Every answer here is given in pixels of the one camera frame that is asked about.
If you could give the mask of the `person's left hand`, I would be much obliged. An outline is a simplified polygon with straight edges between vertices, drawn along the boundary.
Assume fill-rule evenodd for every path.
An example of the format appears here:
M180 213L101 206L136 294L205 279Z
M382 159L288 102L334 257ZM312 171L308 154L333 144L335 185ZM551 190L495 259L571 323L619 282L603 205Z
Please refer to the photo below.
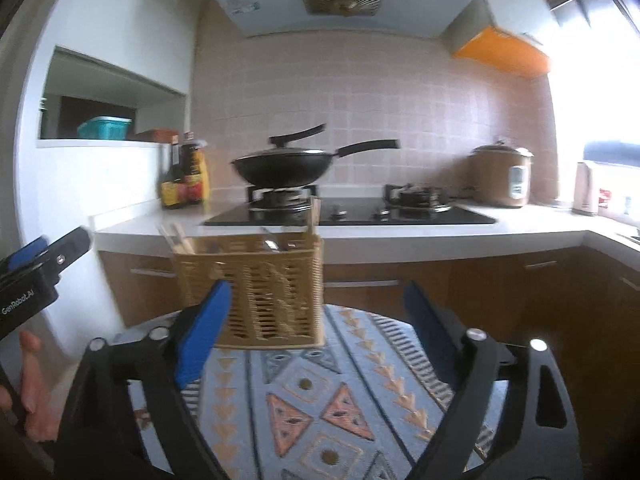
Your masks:
M25 432L35 442L55 441L60 426L38 360L41 346L41 340L28 330L13 332L1 343L1 367L21 399Z

